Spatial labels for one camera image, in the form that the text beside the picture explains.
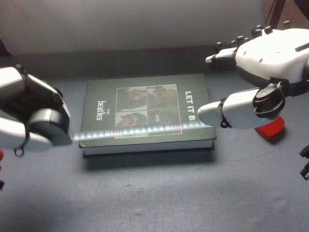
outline book title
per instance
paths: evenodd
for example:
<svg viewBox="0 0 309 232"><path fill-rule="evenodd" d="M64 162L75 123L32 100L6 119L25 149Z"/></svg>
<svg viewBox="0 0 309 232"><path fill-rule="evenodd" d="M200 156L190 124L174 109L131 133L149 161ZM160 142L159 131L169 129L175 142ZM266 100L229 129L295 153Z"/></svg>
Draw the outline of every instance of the book title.
<svg viewBox="0 0 309 232"><path fill-rule="evenodd" d="M187 100L187 103L190 103L190 105L188 106L188 112L190 113L189 120L194 121L195 120L195 114L194 114L193 98L192 98L191 91L187 91L185 93L185 98Z"/></svg>
<svg viewBox="0 0 309 232"><path fill-rule="evenodd" d="M98 107L97 107L97 121L103 120L103 115L109 115L110 109L105 110L104 109L104 103L106 101L98 101Z"/></svg>

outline gray table surface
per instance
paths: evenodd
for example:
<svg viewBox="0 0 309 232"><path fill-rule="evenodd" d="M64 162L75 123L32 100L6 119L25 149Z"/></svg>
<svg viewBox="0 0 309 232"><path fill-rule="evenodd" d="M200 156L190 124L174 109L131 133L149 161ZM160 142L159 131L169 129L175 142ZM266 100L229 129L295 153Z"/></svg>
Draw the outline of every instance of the gray table surface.
<svg viewBox="0 0 309 232"><path fill-rule="evenodd" d="M80 130L88 79L49 80ZM210 99L252 86L234 72L207 74ZM18 159L6 151L0 231L303 232L309 229L308 95L288 98L285 133L217 130L215 150L83 159L78 144Z"/></svg>

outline white measuring tape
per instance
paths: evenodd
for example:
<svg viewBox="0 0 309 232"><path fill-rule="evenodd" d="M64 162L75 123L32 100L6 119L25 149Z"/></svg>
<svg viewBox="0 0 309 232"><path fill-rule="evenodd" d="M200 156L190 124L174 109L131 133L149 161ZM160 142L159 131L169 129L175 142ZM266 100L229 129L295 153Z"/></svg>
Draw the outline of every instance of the white measuring tape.
<svg viewBox="0 0 309 232"><path fill-rule="evenodd" d="M88 131L81 132L74 135L74 141L85 141L85 140L95 140L95 139L105 139L113 138L115 136L129 136L135 134L144 134L150 132L167 132L167 131L179 131L192 130L199 128L208 128L204 123L198 122L185 122L181 124L168 124L168 125L157 125L148 127L138 127L138 128L123 128L120 130L99 130L99 131Z"/></svg>

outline black book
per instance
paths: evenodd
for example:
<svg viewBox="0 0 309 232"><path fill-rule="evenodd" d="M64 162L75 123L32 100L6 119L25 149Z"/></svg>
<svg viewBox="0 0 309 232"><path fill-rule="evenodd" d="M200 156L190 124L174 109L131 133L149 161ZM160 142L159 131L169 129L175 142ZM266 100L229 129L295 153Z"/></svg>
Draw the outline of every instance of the black book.
<svg viewBox="0 0 309 232"><path fill-rule="evenodd" d="M207 103L204 74L89 81L77 139L86 156L212 147Z"/></svg>

